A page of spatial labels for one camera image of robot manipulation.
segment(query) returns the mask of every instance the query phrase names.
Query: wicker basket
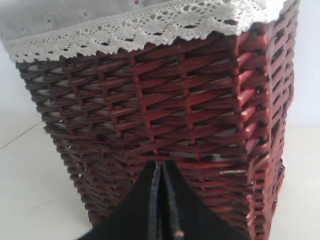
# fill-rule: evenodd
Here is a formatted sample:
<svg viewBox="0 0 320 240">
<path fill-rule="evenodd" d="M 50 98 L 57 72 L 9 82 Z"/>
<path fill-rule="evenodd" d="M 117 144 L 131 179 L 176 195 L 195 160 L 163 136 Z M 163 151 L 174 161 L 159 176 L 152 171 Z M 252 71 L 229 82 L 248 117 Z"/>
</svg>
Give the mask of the wicker basket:
<svg viewBox="0 0 320 240">
<path fill-rule="evenodd" d="M 212 211 L 251 240 L 268 239 L 298 5 L 240 36 L 17 65 L 93 224 L 146 161 L 174 160 Z"/>
</svg>

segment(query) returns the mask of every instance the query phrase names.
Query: red wicker basket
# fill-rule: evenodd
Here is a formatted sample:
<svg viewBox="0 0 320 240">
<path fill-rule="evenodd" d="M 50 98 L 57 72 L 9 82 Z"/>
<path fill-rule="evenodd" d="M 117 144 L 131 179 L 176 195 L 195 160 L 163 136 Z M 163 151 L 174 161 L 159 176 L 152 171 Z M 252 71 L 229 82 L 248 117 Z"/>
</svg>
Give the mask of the red wicker basket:
<svg viewBox="0 0 320 240">
<path fill-rule="evenodd" d="M 150 160 L 174 160 L 212 211 L 268 239 L 284 178 L 299 1 L 240 36 L 17 64 L 96 224 Z"/>
</svg>

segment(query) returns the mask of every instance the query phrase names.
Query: lace trim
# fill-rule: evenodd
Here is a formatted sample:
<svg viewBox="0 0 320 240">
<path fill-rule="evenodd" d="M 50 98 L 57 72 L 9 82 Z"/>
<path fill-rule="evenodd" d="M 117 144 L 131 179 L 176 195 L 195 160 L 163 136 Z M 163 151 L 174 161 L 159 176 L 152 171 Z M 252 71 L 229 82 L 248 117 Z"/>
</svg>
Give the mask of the lace trim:
<svg viewBox="0 0 320 240">
<path fill-rule="evenodd" d="M 174 0 L 4 43 L 14 62 L 57 61 L 170 45 L 180 37 L 205 39 L 212 31 L 240 35 L 256 22 L 279 17 L 286 0 Z"/>
</svg>

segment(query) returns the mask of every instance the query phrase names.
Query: white table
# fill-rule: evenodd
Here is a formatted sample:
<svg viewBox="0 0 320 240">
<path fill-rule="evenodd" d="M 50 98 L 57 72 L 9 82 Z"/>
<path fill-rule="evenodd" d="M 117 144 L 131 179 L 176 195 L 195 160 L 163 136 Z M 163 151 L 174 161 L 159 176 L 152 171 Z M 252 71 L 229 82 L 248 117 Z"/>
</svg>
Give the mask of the white table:
<svg viewBox="0 0 320 240">
<path fill-rule="evenodd" d="M 270 240 L 320 237 L 319 136 L 320 129 L 287 128 L 286 175 Z M 91 228 L 42 124 L 0 149 L 0 160 L 1 239 L 74 240 Z"/>
</svg>

